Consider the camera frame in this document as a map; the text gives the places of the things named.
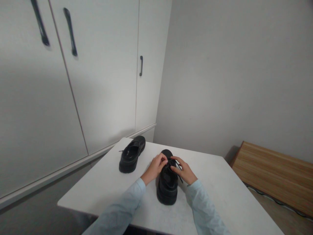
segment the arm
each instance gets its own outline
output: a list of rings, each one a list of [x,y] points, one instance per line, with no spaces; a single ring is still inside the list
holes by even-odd
[[[198,234],[230,235],[200,180],[196,180],[187,187],[186,195],[191,201]]]
[[[123,234],[140,206],[146,186],[158,176],[167,162],[163,154],[153,158],[146,172],[109,205],[83,235]]]
[[[140,206],[146,186],[141,178],[109,205],[83,235],[123,234]]]
[[[182,170],[179,170],[171,166],[172,171],[176,172],[188,184],[186,195],[191,202],[193,219],[198,234],[230,235],[206,190],[189,165],[179,157],[172,158],[177,160],[182,167]]]

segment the black handle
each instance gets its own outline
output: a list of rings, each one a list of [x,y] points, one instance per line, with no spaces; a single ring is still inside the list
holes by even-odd
[[[73,27],[72,27],[72,21],[71,21],[71,14],[69,13],[69,10],[67,8],[63,8],[67,24],[68,24],[68,29],[69,29],[69,35],[71,36],[71,43],[72,43],[72,54],[73,56],[77,56],[77,50],[75,46],[75,40],[74,40],[74,34],[73,34]]]
[[[141,72],[139,74],[139,76],[142,76],[142,68],[143,68],[143,56],[140,56],[140,60],[141,60]]]
[[[35,11],[36,18],[37,18],[42,43],[45,44],[46,46],[50,46],[46,31],[45,31],[45,27],[43,26],[42,19],[40,16],[37,0],[31,0],[31,2],[32,2],[33,8],[34,8],[34,11]]]

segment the white cabinet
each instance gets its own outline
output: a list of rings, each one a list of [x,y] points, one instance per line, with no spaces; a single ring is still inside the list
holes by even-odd
[[[92,154],[135,132],[139,0],[51,0],[51,6]]]
[[[170,0],[140,1],[136,131],[156,122],[171,5]]]
[[[0,9],[0,197],[87,156],[47,0]]]
[[[1,2],[0,198],[156,121],[171,1],[37,1]]]

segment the light blue sleeve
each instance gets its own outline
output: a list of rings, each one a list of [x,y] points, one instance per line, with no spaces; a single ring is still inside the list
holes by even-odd
[[[123,234],[140,206],[145,191],[146,186],[139,178],[82,235]]]
[[[230,235],[200,180],[187,187],[186,195],[191,202],[193,219],[199,235]]]

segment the black leather shoe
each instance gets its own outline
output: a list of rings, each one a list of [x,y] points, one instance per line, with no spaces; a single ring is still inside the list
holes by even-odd
[[[146,140],[143,136],[137,136],[124,149],[121,155],[119,170],[122,173],[130,173],[136,169],[137,160],[146,146]]]
[[[168,149],[163,150],[162,153],[167,157],[169,162],[162,168],[160,173],[156,195],[159,202],[162,204],[173,205],[177,199],[178,177],[177,174],[171,170],[171,166],[176,167],[176,160],[171,159],[173,154]]]

